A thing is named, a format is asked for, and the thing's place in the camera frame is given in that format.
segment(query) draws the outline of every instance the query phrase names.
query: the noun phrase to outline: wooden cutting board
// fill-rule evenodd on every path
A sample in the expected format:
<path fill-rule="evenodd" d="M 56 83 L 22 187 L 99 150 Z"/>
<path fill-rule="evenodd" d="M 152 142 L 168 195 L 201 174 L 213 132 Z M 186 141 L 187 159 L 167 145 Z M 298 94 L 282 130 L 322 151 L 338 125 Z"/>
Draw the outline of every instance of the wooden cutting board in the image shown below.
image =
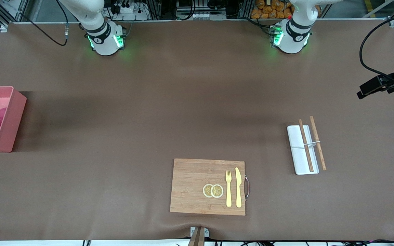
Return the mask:
<path fill-rule="evenodd" d="M 235 168 L 241 173 L 240 193 L 242 206 L 236 207 Z M 232 206 L 226 206 L 226 171 L 230 170 L 232 182 Z M 246 215 L 244 194 L 244 162 L 200 159 L 174 159 L 172 175 L 170 212 L 207 215 Z M 223 195 L 220 198 L 207 198 L 203 194 L 206 184 L 220 184 Z"/>

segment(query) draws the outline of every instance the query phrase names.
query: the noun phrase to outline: gold knife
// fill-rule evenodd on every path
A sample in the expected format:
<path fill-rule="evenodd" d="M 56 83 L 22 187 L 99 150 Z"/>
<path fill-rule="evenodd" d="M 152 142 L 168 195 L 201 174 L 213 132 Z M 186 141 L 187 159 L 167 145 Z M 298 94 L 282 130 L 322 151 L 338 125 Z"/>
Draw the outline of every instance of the gold knife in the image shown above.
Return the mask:
<path fill-rule="evenodd" d="M 235 168 L 236 173 L 236 207 L 241 207 L 241 192 L 239 189 L 239 185 L 241 185 L 242 179 L 241 174 L 239 173 L 239 169 Z"/>

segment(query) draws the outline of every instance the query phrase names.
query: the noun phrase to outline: brown table cover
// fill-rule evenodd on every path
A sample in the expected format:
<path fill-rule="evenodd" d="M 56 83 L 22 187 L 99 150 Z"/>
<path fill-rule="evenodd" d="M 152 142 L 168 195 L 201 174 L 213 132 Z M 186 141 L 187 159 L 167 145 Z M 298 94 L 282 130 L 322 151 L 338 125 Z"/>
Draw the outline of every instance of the brown table cover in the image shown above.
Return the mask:
<path fill-rule="evenodd" d="M 318 21 L 300 53 L 248 22 L 135 23 L 100 56 L 70 27 L 0 34 L 0 86 L 27 96 L 0 154 L 0 240 L 394 240 L 394 93 L 358 100 L 379 20 Z M 43 25 L 63 41 L 63 25 Z M 394 28 L 365 61 L 394 68 Z M 294 174 L 286 126 L 314 115 L 328 171 Z M 174 158 L 241 160 L 247 216 L 169 212 Z"/>

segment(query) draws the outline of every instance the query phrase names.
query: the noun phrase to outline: wooden stick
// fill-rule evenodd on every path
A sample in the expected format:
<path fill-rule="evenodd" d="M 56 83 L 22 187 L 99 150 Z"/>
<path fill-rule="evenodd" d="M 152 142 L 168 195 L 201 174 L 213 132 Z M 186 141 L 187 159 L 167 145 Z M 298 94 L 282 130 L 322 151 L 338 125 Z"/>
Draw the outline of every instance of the wooden stick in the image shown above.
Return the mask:
<path fill-rule="evenodd" d="M 306 159 L 308 160 L 308 166 L 310 167 L 310 172 L 314 172 L 313 169 L 313 162 L 311 162 L 311 155 L 310 155 L 310 150 L 308 148 L 307 142 L 306 142 L 306 135 L 305 131 L 303 130 L 303 124 L 302 124 L 302 119 L 299 119 L 299 126 L 300 126 L 300 132 L 302 133 L 302 138 L 303 138 L 303 146 L 305 147 L 305 152 L 306 152 Z"/>
<path fill-rule="evenodd" d="M 188 246 L 204 246 L 205 245 L 205 232 L 201 226 L 196 227 Z"/>
<path fill-rule="evenodd" d="M 314 123 L 314 117 L 311 115 L 310 116 L 310 121 L 311 121 L 311 127 L 313 128 L 313 134 L 314 134 L 314 141 L 320 141 L 319 140 L 319 134 L 317 133 L 317 128 L 316 128 L 316 123 Z M 319 149 L 319 156 L 320 156 L 320 162 L 322 163 L 322 169 L 323 171 L 326 171 L 326 165 L 325 165 L 325 158 L 323 157 L 323 152 L 322 152 L 322 145 L 317 143 L 317 149 Z"/>

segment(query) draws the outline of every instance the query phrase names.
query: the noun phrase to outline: black cable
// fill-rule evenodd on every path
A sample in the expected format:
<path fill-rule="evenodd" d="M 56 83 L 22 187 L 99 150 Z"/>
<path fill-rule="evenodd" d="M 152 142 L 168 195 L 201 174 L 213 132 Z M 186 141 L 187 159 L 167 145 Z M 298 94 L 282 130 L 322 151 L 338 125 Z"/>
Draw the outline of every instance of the black cable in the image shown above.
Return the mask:
<path fill-rule="evenodd" d="M 112 20 L 112 16 L 110 15 L 109 7 L 105 8 L 105 9 L 107 10 L 107 15 L 109 16 L 109 20 Z"/>
<path fill-rule="evenodd" d="M 171 16 L 173 16 L 176 20 L 186 21 L 186 20 L 188 20 L 189 18 L 191 18 L 191 17 L 195 14 L 195 12 L 196 12 L 196 1 L 193 0 L 194 10 L 193 10 L 193 6 L 191 5 L 191 7 L 190 7 L 190 9 L 189 9 L 189 10 L 190 10 L 189 15 L 188 15 L 185 19 L 181 19 L 181 18 L 177 17 L 177 16 L 174 14 L 173 8 L 171 8 L 172 2 L 173 2 L 173 0 L 170 0 L 170 13 L 171 13 Z"/>
<path fill-rule="evenodd" d="M 344 245 L 349 245 L 349 246 L 366 246 L 367 244 L 373 243 L 373 242 L 362 242 L 360 244 L 358 243 L 349 243 L 349 242 L 341 242 Z"/>
<path fill-rule="evenodd" d="M 238 18 L 238 19 L 244 19 L 244 20 L 247 20 L 247 21 L 249 21 L 250 23 L 252 23 L 253 25 L 256 25 L 256 26 L 259 26 L 259 25 L 261 25 L 262 27 L 266 27 L 266 28 L 269 28 L 269 27 L 270 27 L 269 25 L 262 25 L 262 24 L 258 24 L 258 23 L 256 23 L 256 22 L 254 22 L 252 19 L 250 19 L 250 18 L 247 18 L 247 17 L 240 17 L 240 18 Z"/>
<path fill-rule="evenodd" d="M 162 17 L 162 15 L 158 15 L 158 14 L 153 13 L 144 3 L 142 3 L 142 5 L 144 5 L 144 8 L 145 8 L 146 10 L 148 10 L 148 12 L 150 12 L 150 14 L 153 14 L 153 15 L 156 16 L 156 17 Z"/>
<path fill-rule="evenodd" d="M 224 14 L 224 16 L 234 16 L 234 15 L 237 15 L 238 13 L 239 13 L 239 11 L 236 12 L 235 14 Z"/>
<path fill-rule="evenodd" d="M 272 34 L 270 34 L 269 32 L 267 32 L 267 31 L 264 30 L 263 25 L 261 25 L 261 24 L 259 23 L 259 20 L 258 20 L 258 19 L 256 19 L 256 21 L 258 22 L 259 28 L 261 28 L 261 30 L 262 30 L 265 34 L 267 34 L 267 35 L 269 35 L 269 36 L 272 36 Z"/>
<path fill-rule="evenodd" d="M 62 8 L 62 6 L 60 5 L 59 1 L 56 0 L 57 4 L 59 5 L 59 7 L 61 8 L 63 14 L 65 15 L 65 19 L 66 19 L 66 26 L 65 26 L 65 42 L 63 44 L 57 42 L 55 39 L 53 39 L 50 35 L 48 35 L 48 33 L 46 33 L 44 30 L 42 30 L 42 28 L 40 28 L 38 25 L 36 25 L 36 23 L 34 23 L 32 20 L 30 20 L 30 18 L 28 18 L 27 16 L 25 16 L 24 14 L 22 14 L 19 10 L 17 10 L 16 8 L 14 8 L 13 6 L 11 6 L 7 0 L 4 0 L 6 2 L 6 4 L 8 6 L 10 6 L 11 8 L 13 8 L 14 10 L 16 10 L 19 14 L 21 14 L 22 17 L 24 17 L 25 19 L 27 19 L 29 22 L 31 22 L 31 24 L 33 24 L 37 29 L 39 29 L 39 31 L 41 31 L 45 36 L 47 36 L 50 40 L 52 40 L 53 42 L 55 42 L 56 44 L 60 45 L 60 46 L 65 46 L 66 43 L 68 42 L 68 35 L 67 32 L 69 31 L 69 23 L 68 23 L 68 17 L 66 16 L 66 13 L 64 11 L 64 9 Z"/>
<path fill-rule="evenodd" d="M 375 30 L 377 30 L 379 27 L 381 27 L 381 26 L 383 26 L 384 24 L 387 24 L 387 23 L 389 23 L 389 22 L 391 22 L 391 21 L 394 21 L 394 17 L 393 17 L 392 19 L 388 19 L 388 20 L 385 20 L 384 22 L 381 22 L 379 25 L 375 26 L 375 28 L 372 29 L 372 30 L 367 34 L 367 36 L 364 38 L 363 42 L 361 43 L 360 52 L 359 52 L 359 57 L 360 57 L 361 65 L 362 65 L 364 68 L 366 68 L 367 70 L 372 71 L 372 72 L 374 72 L 374 73 L 378 73 L 379 75 L 382 75 L 382 76 L 384 76 L 384 77 L 386 77 L 386 78 L 388 78 L 389 80 L 391 80 L 391 81 L 394 82 L 394 78 L 392 78 L 391 76 L 389 76 L 389 75 L 387 75 L 387 74 L 385 74 L 385 73 L 383 73 L 383 72 L 381 72 L 381 71 L 378 71 L 378 70 L 375 70 L 375 69 L 373 69 L 373 68 L 371 68 L 371 67 L 368 67 L 368 66 L 364 63 L 364 61 L 363 61 L 363 47 L 364 47 L 364 43 L 366 43 L 366 40 L 369 38 L 369 36 L 370 36 Z"/>

